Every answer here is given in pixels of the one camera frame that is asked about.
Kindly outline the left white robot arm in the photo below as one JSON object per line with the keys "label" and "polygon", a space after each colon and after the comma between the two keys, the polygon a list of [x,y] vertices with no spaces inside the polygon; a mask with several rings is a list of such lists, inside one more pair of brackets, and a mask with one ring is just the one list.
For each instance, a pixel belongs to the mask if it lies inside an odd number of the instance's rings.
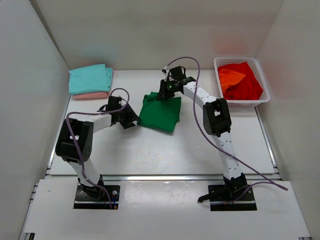
{"label": "left white robot arm", "polygon": [[55,154],[68,163],[78,177],[81,190],[94,201],[110,198],[102,175],[92,161],[93,135],[119,123],[123,129],[136,126],[140,117],[127,100],[110,96],[95,113],[70,112],[62,124]]}

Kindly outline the green t shirt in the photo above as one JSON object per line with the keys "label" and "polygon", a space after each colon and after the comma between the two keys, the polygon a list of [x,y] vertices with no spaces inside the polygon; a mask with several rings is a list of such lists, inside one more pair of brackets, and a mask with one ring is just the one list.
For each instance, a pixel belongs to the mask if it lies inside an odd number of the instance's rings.
{"label": "green t shirt", "polygon": [[146,94],[139,113],[139,126],[172,134],[180,121],[181,97],[157,100],[158,93]]}

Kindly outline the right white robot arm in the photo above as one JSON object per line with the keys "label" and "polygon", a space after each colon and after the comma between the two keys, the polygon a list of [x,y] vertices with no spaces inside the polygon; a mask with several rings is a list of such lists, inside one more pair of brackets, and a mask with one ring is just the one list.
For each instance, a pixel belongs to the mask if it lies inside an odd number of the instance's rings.
{"label": "right white robot arm", "polygon": [[192,106],[202,109],[202,124],[205,136],[211,136],[219,151],[223,167],[224,185],[217,190],[200,196],[198,202],[225,195],[228,201],[236,200],[247,187],[247,179],[235,157],[231,138],[231,116],[227,101],[210,95],[201,88],[197,80],[186,76],[186,69],[177,66],[172,69],[164,68],[165,78],[160,81],[157,100],[171,99],[180,92],[192,99]]}

